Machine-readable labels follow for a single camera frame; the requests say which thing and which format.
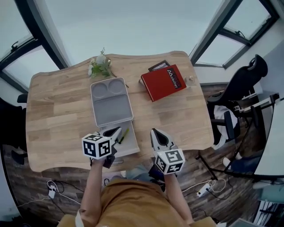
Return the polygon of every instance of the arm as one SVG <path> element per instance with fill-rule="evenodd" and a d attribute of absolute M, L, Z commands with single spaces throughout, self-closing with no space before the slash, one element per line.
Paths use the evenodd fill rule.
<path fill-rule="evenodd" d="M 102 212 L 101 187 L 103 160 L 93 160 L 92 167 L 87 179 L 86 189 L 81 202 L 81 218 L 95 226 Z"/>
<path fill-rule="evenodd" d="M 187 224 L 193 223 L 190 209 L 183 197 L 181 188 L 175 174 L 164 175 L 166 192 L 170 204 L 179 213 L 179 215 L 186 221 Z"/>

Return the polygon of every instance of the orange shirt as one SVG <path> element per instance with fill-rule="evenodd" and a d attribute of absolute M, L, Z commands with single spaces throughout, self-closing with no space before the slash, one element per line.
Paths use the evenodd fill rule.
<path fill-rule="evenodd" d="M 165 198 L 160 187 L 153 183 L 113 180 L 103 189 L 101 202 L 102 214 L 97 227 L 188 227 Z M 71 227 L 71 222 L 75 224 L 73 216 L 64 216 L 58 226 Z M 190 226 L 216 226 L 211 218 L 203 219 L 199 223 L 201 225 L 195 222 Z M 84 227 L 94 227 L 85 220 L 83 224 Z"/>

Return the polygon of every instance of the office chair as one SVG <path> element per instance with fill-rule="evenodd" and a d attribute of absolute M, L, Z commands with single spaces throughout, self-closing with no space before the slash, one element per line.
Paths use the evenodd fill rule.
<path fill-rule="evenodd" d="M 238 105 L 237 102 L 227 101 L 224 106 L 226 106 L 229 110 L 231 110 L 234 113 L 234 107 L 237 106 L 237 105 Z M 207 109 L 208 109 L 208 113 L 209 113 L 209 116 L 210 116 L 212 131 L 213 131 L 213 136 L 214 136 L 214 143 L 213 144 L 217 145 L 219 143 L 220 139 L 221 139 L 221 133 L 220 133 L 219 129 L 217 128 L 218 125 L 226 127 L 226 131 L 227 131 L 227 135 L 228 135 L 228 139 L 226 140 L 226 142 L 229 142 L 229 141 L 237 138 L 241 133 L 241 127 L 240 127 L 239 119 L 237 119 L 237 124 L 236 124 L 235 127 L 233 127 L 231 114 L 230 114 L 229 111 L 226 111 L 224 113 L 224 120 L 215 119 L 214 107 L 215 107 L 214 104 L 210 104 L 210 103 L 207 104 Z"/>
<path fill-rule="evenodd" d="M 28 94 L 18 96 L 18 103 L 27 103 Z M 13 106 L 0 98 L 0 143 L 20 148 L 27 152 L 26 143 L 26 108 Z M 18 154 L 12 150 L 12 159 L 18 164 L 24 164 L 28 154 Z"/>
<path fill-rule="evenodd" d="M 246 117 L 252 117 L 255 126 L 258 126 L 257 114 L 254 108 L 252 109 L 253 112 L 251 112 L 251 114 L 242 115 L 239 111 L 235 110 L 235 107 L 239 106 L 236 101 L 241 100 L 262 77 L 267 75 L 267 72 L 268 68 L 266 62 L 259 55 L 255 55 L 255 57 L 249 62 L 248 66 L 241 67 L 237 70 L 225 91 L 214 94 L 207 99 L 207 108 L 211 119 L 215 145 L 219 143 L 221 138 L 221 133 L 219 132 L 217 125 L 226 126 L 228 134 L 228 140 L 226 142 L 237 138 L 241 133 L 239 119 L 235 128 L 233 128 L 229 112 L 224 114 L 224 121 L 222 123 L 215 120 L 215 105 L 226 106 L 237 118 L 244 117 L 246 121 Z"/>
<path fill-rule="evenodd" d="M 241 67 L 232 77 L 225 91 L 214 94 L 207 99 L 208 103 L 221 105 L 227 100 L 241 100 L 252 87 L 267 75 L 267 64 L 262 57 L 255 55 L 248 66 Z"/>

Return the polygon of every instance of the table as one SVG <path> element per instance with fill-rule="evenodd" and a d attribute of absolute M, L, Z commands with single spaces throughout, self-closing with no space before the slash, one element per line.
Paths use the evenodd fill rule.
<path fill-rule="evenodd" d="M 284 176 L 284 101 L 276 102 L 272 116 L 269 136 L 255 170 L 255 175 Z"/>
<path fill-rule="evenodd" d="M 104 172 L 134 167 L 153 156 L 150 130 L 170 134 L 179 148 L 206 149 L 213 144 L 213 132 L 206 102 L 188 55 L 173 51 L 160 55 L 107 55 L 112 71 L 129 86 L 133 126 L 140 152 L 123 157 Z M 167 60 L 176 64 L 183 77 L 193 76 L 195 85 L 156 102 L 138 83 L 148 68 Z M 35 172 L 55 167 L 90 169 L 83 155 L 81 138 L 99 131 L 91 103 L 90 85 L 104 77 L 89 78 L 90 59 L 67 69 L 37 73 L 31 79 L 26 116 L 26 139 L 30 167 Z"/>

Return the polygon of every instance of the red book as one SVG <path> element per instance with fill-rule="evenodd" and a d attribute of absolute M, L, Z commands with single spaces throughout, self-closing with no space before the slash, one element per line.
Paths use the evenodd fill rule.
<path fill-rule="evenodd" d="M 143 74 L 141 79 L 152 102 L 186 88 L 176 65 Z"/>

